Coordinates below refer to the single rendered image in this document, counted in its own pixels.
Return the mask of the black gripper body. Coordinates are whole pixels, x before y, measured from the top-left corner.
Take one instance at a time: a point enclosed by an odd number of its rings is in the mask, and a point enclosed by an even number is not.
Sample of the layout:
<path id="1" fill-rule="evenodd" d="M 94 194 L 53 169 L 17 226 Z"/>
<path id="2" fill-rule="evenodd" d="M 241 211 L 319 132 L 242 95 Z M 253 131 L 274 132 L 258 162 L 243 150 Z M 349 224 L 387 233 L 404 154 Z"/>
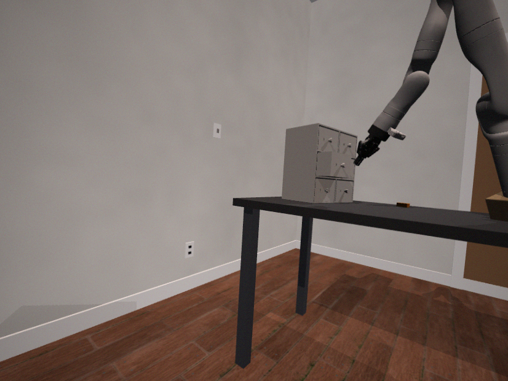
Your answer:
<path id="1" fill-rule="evenodd" d="M 387 139 L 390 137 L 388 132 L 385 132 L 384 130 L 378 128 L 373 124 L 368 130 L 368 133 L 369 135 L 366 137 L 366 139 L 369 138 L 369 140 L 365 147 L 366 150 L 368 150 L 368 148 L 371 146 L 372 143 L 380 144 L 381 141 L 387 141 Z M 379 139 L 381 139 L 381 141 Z"/>

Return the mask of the white small chest of drawers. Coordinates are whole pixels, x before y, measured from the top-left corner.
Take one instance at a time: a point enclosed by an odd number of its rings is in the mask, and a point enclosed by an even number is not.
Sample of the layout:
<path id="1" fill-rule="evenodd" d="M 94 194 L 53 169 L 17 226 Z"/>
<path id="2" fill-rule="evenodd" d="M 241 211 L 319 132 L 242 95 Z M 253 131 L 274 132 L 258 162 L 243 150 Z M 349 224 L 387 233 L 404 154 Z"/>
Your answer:
<path id="1" fill-rule="evenodd" d="M 319 123 L 286 129 L 282 199 L 308 203 L 353 202 L 354 179 L 316 176 L 317 153 L 326 152 L 317 150 L 319 126 L 337 131 L 339 137 L 340 133 L 354 136 L 356 140 L 358 137 Z M 336 202 L 334 198 L 334 202 L 314 202 L 316 178 L 335 180 L 335 195 L 336 180 L 352 181 L 352 201 Z"/>

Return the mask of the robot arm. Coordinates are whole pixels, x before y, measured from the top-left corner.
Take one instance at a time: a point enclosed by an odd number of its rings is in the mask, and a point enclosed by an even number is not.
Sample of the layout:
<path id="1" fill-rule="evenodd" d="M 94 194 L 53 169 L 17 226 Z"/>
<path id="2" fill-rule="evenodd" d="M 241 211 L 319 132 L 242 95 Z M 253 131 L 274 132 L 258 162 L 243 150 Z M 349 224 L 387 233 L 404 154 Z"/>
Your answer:
<path id="1" fill-rule="evenodd" d="M 484 76 L 489 92 L 476 104 L 476 115 L 488 140 L 501 185 L 508 198 L 508 43 L 493 0 L 431 0 L 403 84 L 373 125 L 394 138 L 400 120 L 429 85 L 452 7 L 464 56 Z"/>

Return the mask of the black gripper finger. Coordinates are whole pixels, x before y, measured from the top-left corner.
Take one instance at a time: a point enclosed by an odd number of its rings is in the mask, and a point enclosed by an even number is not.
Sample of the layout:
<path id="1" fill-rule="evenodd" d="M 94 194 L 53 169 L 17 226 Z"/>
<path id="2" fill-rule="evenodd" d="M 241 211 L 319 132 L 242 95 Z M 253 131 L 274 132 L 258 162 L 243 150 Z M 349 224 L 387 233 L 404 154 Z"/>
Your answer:
<path id="1" fill-rule="evenodd" d="M 371 151 L 369 153 L 366 154 L 366 156 L 363 159 L 366 159 L 367 157 L 369 158 L 375 152 L 377 152 L 380 149 L 378 146 L 379 146 L 379 144 L 376 143 L 376 145 L 371 149 Z"/>
<path id="2" fill-rule="evenodd" d="M 353 162 L 354 165 L 358 166 L 360 164 L 360 162 L 363 160 L 363 158 L 366 156 L 366 154 L 369 153 L 371 151 L 371 149 L 375 146 L 376 143 L 372 143 L 371 146 L 368 148 L 368 150 L 366 150 L 365 147 L 366 147 L 368 140 L 369 140 L 369 138 L 366 139 L 365 141 L 359 141 L 359 145 L 357 148 L 358 156 Z"/>

